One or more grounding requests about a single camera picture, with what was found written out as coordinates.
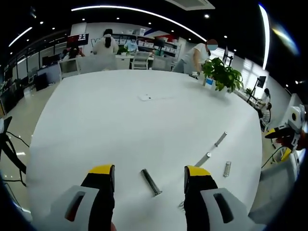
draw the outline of ceiling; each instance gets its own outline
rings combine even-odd
[[[144,0],[53,0],[52,2],[28,1],[18,3],[8,2],[6,14],[0,15],[2,23],[2,36],[0,38],[0,64],[6,64],[9,59],[20,50],[29,46],[32,42],[52,33],[70,29],[72,24],[85,21],[90,22],[120,22],[149,26],[157,30],[170,32],[185,39],[191,38],[191,42],[198,43],[201,40],[189,31],[172,24],[161,18],[145,13],[119,10],[119,9],[92,9],[71,12],[72,8],[90,5],[119,5],[135,7],[168,17],[197,32],[206,39],[215,39],[220,47],[228,46],[229,50],[236,49],[236,55],[246,57],[262,66],[264,58],[264,27],[262,16],[254,0],[209,0],[215,7],[211,10],[185,11],[184,9],[165,0],[152,2]],[[259,1],[268,12],[270,24],[280,23],[292,35],[300,50],[304,49],[304,37],[301,36],[301,17],[305,15],[304,7],[300,7],[300,1],[294,0],[293,4],[275,1]],[[36,9],[36,19],[30,15],[30,7]],[[33,27],[28,33],[17,40],[11,47],[8,45],[29,27]],[[270,52],[267,70],[283,86],[289,85],[291,92],[300,92],[306,95],[306,83],[301,86],[295,84],[295,80],[306,79],[303,71],[303,56],[295,57],[283,45],[280,39],[271,31]]]

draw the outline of cable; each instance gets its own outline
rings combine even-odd
[[[25,187],[27,187],[27,185],[24,183],[24,181],[23,181],[23,176],[21,175],[21,170],[19,170],[19,175],[20,175],[20,181],[21,181],[21,183],[25,186]]]
[[[30,147],[26,142],[24,142],[23,139],[19,138],[18,136],[15,136],[13,133],[11,133],[11,132],[9,132],[9,131],[7,131],[7,133],[9,133],[9,134],[11,134],[12,136],[14,136],[14,137],[20,139],[26,146],[28,146],[28,148]]]
[[[278,152],[281,148],[283,148],[283,146],[281,146],[280,148],[278,148],[271,156],[270,156],[270,158],[265,162],[265,164],[264,165],[266,165],[267,164],[267,162],[276,154],[276,152]]]
[[[11,187],[9,186],[8,183],[4,183],[4,185],[7,185],[11,191],[11,195],[12,195],[12,199],[16,202],[16,204],[18,204],[18,206],[21,208],[20,204],[18,203],[18,200],[16,199],[14,193],[13,193],[13,190],[11,189]]]
[[[10,144],[10,146],[11,146],[11,149],[12,149],[14,155],[17,156],[16,150],[15,150],[14,145],[13,145],[13,143],[11,142],[11,140],[10,140],[10,139],[7,139],[7,142],[9,142],[9,144]],[[23,181],[23,176],[22,176],[22,174],[21,174],[21,170],[19,170],[19,175],[20,175],[20,182],[21,182],[25,187],[27,187],[27,185],[26,185],[26,184],[24,183],[24,181]]]

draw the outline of potted plant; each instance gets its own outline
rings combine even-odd
[[[117,53],[121,54],[121,55],[127,55],[129,53],[129,51],[125,46],[121,46],[121,47],[119,47],[119,50],[118,50]]]
[[[250,89],[250,88],[246,88],[246,90],[245,90],[245,93],[246,93],[246,95],[252,95],[252,89]]]
[[[233,92],[235,89],[243,87],[242,74],[234,70],[219,59],[208,60],[202,67],[205,77],[211,78],[215,81],[212,89],[215,91],[223,91],[226,93]]]

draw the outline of desk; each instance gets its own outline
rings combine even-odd
[[[140,98],[148,94],[152,100]],[[250,210],[261,171],[256,111],[235,94],[211,96],[185,74],[116,70],[65,78],[48,100],[33,134],[27,191],[33,220],[94,166],[115,164],[118,230],[186,230],[184,166],[195,165],[228,132],[201,167]],[[230,176],[223,177],[226,161]],[[153,198],[140,171],[163,192]]]

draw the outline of metal pin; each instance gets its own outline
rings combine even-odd
[[[146,181],[149,183],[150,187],[152,188],[155,196],[159,195],[162,193],[162,191],[159,190],[159,188],[157,187],[157,185],[155,184],[155,182],[153,181],[152,177],[150,176],[150,174],[148,173],[148,171],[146,169],[143,169],[141,171],[141,173],[143,174],[144,178],[146,179]]]
[[[223,139],[227,136],[227,132],[225,131],[221,137],[219,138],[219,140],[215,143],[215,146],[218,147],[218,145],[223,141]]]

